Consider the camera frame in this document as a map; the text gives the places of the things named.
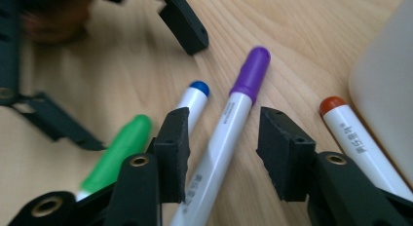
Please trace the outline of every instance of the green marker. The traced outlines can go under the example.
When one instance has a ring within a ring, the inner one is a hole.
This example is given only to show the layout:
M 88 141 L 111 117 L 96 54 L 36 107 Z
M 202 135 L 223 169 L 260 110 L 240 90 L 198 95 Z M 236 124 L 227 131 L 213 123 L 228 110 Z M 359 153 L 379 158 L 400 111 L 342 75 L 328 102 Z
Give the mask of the green marker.
M 77 201 L 115 182 L 122 162 L 132 154 L 145 152 L 150 132 L 151 121 L 145 115 L 137 115 L 127 123 L 81 184 Z

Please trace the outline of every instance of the pen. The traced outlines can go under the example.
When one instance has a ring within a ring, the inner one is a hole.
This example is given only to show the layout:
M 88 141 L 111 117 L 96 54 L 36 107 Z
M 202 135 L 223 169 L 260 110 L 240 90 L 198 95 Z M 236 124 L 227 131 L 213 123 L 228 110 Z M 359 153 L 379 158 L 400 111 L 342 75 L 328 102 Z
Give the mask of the pen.
M 342 98 L 326 98 L 320 104 L 319 112 L 346 155 L 377 188 L 413 201 L 413 194 L 406 183 Z
M 230 97 L 218 125 L 212 134 L 186 193 L 186 201 L 179 205 L 170 225 L 196 226 L 207 224 L 225 172 L 231 161 L 249 110 L 256 100 L 267 67 L 270 53 L 256 47 L 249 53 L 240 75 L 230 91 Z
M 137 115 L 127 123 L 102 155 L 91 174 L 82 182 L 81 191 L 76 196 L 77 201 L 115 182 L 124 159 L 145 151 L 151 127 L 151 121 L 145 115 Z
M 188 133 L 191 134 L 192 129 L 197 124 L 204 107 L 207 104 L 209 96 L 209 87 L 205 82 L 195 81 L 189 85 L 188 89 L 182 95 L 176 109 L 181 107 L 189 108 L 188 116 Z

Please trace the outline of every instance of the table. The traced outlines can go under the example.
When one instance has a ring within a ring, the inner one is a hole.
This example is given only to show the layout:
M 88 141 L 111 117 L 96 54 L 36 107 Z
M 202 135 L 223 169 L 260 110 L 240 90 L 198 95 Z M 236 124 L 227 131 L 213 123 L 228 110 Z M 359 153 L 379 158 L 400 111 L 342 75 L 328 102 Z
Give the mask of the table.
M 24 93 L 46 92 L 97 138 L 110 143 L 136 114 L 158 130 L 188 84 L 211 96 L 190 137 L 189 178 L 207 147 L 247 53 L 268 48 L 272 60 L 217 196 L 208 225 L 310 225 L 305 203 L 281 202 L 257 156 L 261 106 L 285 112 L 317 143 L 340 151 L 323 123 L 320 102 L 348 102 L 353 65 L 401 0 L 187 0 L 209 35 L 209 48 L 187 56 L 157 15 L 160 0 L 94 0 L 87 34 L 41 46 L 23 40 Z M 0 108 L 0 224 L 44 193 L 76 193 L 102 152 L 51 142 L 22 117 Z M 163 206 L 164 223 L 176 204 Z

